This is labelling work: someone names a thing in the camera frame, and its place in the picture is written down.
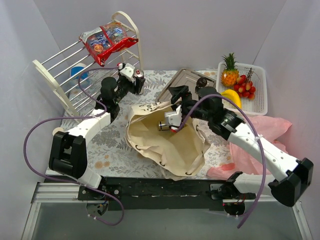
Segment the red snack bag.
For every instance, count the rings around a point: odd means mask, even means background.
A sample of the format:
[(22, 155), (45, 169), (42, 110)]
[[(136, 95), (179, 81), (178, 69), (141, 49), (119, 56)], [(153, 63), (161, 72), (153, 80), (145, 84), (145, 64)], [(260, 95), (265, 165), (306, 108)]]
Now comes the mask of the red snack bag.
[(111, 22), (86, 31), (79, 36), (89, 54), (101, 67), (111, 54), (130, 48), (139, 42), (138, 38), (129, 37), (120, 23)]

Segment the dark purple toy plum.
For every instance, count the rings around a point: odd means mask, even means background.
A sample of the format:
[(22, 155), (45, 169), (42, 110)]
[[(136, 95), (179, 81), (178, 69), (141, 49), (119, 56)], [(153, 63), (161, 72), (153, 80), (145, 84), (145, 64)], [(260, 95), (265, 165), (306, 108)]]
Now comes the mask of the dark purple toy plum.
[(197, 82), (196, 82), (196, 87), (197, 87), (198, 89), (204, 88), (204, 87), (207, 86), (207, 84), (208, 84), (207, 79), (206, 79), (205, 77), (200, 77), (200, 78), (197, 80)]

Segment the toy pineapple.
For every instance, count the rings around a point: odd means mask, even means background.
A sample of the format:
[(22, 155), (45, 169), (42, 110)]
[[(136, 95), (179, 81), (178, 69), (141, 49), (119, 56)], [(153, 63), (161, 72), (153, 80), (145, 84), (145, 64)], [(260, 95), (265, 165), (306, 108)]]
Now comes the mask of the toy pineapple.
[(233, 87), (237, 83), (239, 71), (236, 68), (235, 54), (233, 52), (223, 55), (224, 69), (221, 73), (221, 83), (225, 87)]

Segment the pink plastic grocery bag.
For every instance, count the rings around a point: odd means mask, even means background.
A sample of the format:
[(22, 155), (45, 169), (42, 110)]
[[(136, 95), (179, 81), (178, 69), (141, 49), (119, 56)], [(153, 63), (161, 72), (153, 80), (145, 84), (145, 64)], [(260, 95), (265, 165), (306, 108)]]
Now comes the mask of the pink plastic grocery bag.
[[(287, 132), (292, 123), (280, 117), (254, 116), (250, 118), (257, 133), (263, 135), (266, 140), (277, 148), (286, 152), (286, 147), (278, 141), (278, 138)], [(211, 179), (226, 180), (234, 172), (261, 175), (263, 166), (254, 157), (250, 156), (242, 148), (233, 143), (228, 144), (230, 152), (230, 163), (223, 163), (220, 166), (213, 166), (207, 171), (207, 176)]]

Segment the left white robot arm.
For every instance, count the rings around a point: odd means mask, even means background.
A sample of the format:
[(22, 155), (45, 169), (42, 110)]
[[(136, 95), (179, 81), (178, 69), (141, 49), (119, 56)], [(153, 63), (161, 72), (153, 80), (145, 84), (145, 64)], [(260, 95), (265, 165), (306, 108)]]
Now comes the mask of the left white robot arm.
[(89, 194), (95, 200), (103, 199), (106, 187), (101, 184), (102, 176), (89, 167), (87, 144), (116, 119), (120, 111), (119, 102), (127, 93), (141, 94), (144, 83), (144, 73), (138, 70), (132, 79), (121, 74), (118, 79), (104, 78), (91, 114), (74, 128), (66, 132), (57, 131), (53, 135), (49, 169), (90, 187)]

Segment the toy banana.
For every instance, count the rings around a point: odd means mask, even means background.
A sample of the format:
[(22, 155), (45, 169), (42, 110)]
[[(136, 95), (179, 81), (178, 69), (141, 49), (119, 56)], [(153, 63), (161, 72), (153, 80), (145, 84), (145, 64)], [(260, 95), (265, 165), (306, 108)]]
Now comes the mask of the toy banana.
[[(238, 93), (232, 89), (227, 89), (225, 91), (222, 91), (220, 93), (223, 97), (226, 97), (227, 99), (231, 100), (232, 102), (234, 102), (240, 109), (242, 109), (242, 102), (241, 99), (238, 95)], [(229, 103), (226, 100), (222, 101), (224, 106), (227, 109), (236, 109), (231, 103)]]

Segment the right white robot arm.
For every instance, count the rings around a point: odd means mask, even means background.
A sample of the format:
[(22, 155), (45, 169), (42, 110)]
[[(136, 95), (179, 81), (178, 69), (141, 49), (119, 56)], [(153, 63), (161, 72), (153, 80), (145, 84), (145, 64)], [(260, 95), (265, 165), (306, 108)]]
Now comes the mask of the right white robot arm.
[(281, 204), (292, 207), (310, 186), (314, 164), (308, 158), (298, 159), (280, 150), (259, 135), (244, 114), (239, 117), (223, 105), (224, 96), (214, 87), (197, 90), (192, 99), (188, 86), (170, 87), (172, 112), (165, 113), (166, 125), (179, 132), (189, 118), (207, 121), (209, 129), (251, 155), (262, 164), (262, 175), (236, 172), (220, 190), (237, 199), (246, 193), (273, 196)]

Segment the beige canvas tote bag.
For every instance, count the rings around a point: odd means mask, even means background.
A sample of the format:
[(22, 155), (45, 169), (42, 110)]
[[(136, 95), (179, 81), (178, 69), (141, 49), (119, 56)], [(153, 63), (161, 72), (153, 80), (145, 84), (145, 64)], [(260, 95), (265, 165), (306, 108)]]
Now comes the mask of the beige canvas tote bag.
[(205, 164), (211, 144), (196, 119), (188, 119), (177, 133), (160, 131), (158, 122), (172, 109), (169, 101), (135, 104), (130, 107), (125, 127), (126, 143), (161, 167), (167, 179), (175, 181), (195, 176)]

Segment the blue energy drink can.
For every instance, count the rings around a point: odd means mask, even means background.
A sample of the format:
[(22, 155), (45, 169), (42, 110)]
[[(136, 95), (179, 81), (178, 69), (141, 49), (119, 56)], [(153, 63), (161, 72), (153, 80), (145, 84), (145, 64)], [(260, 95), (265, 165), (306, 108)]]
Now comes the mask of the blue energy drink can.
[(135, 76), (136, 78), (144, 78), (144, 72), (143, 72), (142, 70), (140, 70), (140, 69), (137, 69), (137, 70), (135, 71), (134, 76)]

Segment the red toy fruit with stem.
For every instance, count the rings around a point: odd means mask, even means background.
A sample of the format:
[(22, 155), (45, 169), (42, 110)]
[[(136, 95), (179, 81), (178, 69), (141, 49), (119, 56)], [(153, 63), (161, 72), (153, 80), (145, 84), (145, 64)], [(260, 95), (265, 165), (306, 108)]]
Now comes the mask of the red toy fruit with stem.
[(233, 90), (236, 91), (240, 98), (248, 98), (249, 100), (254, 100), (256, 87), (252, 82), (253, 73), (253, 69), (250, 68), (247, 74), (243, 74), (236, 79)]

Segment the cream metal shoe rack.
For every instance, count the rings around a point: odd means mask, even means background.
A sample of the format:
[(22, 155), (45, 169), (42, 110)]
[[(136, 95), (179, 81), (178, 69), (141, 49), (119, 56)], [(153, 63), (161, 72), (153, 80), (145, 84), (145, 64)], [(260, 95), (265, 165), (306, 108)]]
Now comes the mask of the cream metal shoe rack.
[[(144, 70), (141, 36), (135, 22), (123, 11), (115, 12), (111, 17), (111, 22), (120, 23), (129, 37), (137, 38), (139, 41), (131, 49), (127, 48), (111, 54), (105, 62), (105, 67), (111, 68), (114, 64), (124, 62)], [(104, 77), (118, 78), (118, 71), (116, 69), (103, 72), (100, 72), (101, 70), (93, 70), (94, 68), (100, 68), (100, 66), (89, 54), (81, 40), (76, 40), (76, 42), (46, 60), (35, 59), (32, 63), (35, 69), (44, 77), (45, 82), (57, 97), (65, 113), (69, 116), (86, 116), (89, 112), (85, 113), (85, 109), (93, 104), (92, 100), (84, 93), (75, 93), (77, 88), (76, 77), (84, 71), (89, 71), (87, 72), (88, 76), (81, 83), (89, 82), (86, 90), (92, 97), (98, 95), (98, 83)], [(70, 75), (72, 68), (81, 64), (84, 64), (84, 68), (79, 73)]]

